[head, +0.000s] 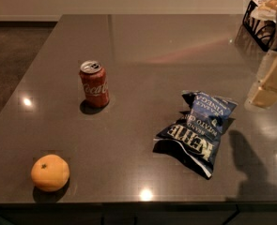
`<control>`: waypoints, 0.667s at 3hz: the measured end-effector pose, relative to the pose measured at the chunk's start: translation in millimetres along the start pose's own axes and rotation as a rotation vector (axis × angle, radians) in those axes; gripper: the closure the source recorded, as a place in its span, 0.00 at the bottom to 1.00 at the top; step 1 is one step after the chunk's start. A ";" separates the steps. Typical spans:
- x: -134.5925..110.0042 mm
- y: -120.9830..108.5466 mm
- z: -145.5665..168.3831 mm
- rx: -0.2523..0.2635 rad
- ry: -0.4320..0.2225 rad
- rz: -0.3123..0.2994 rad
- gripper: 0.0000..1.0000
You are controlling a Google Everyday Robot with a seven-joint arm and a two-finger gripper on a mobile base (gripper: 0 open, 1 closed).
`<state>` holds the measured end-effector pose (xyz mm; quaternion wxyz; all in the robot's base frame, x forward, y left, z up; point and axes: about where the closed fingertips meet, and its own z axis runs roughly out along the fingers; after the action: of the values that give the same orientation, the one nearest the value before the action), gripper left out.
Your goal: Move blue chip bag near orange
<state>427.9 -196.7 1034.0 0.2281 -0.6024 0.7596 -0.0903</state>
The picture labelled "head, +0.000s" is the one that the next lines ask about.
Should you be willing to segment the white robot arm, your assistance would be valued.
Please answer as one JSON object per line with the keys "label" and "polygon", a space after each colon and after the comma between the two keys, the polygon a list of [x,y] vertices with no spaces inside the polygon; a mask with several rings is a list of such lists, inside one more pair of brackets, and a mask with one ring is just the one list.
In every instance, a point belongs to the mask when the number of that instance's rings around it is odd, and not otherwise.
{"label": "white robot arm", "polygon": [[243,25],[267,53],[263,56],[247,102],[267,109],[277,103],[277,0],[252,0]]}

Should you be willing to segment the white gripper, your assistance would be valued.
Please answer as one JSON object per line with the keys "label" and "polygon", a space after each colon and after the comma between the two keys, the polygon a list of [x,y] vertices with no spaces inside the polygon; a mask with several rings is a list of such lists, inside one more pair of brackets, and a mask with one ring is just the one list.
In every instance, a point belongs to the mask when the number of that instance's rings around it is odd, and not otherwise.
{"label": "white gripper", "polygon": [[257,72],[259,82],[254,82],[247,102],[255,107],[270,108],[277,103],[277,52],[269,50]]}

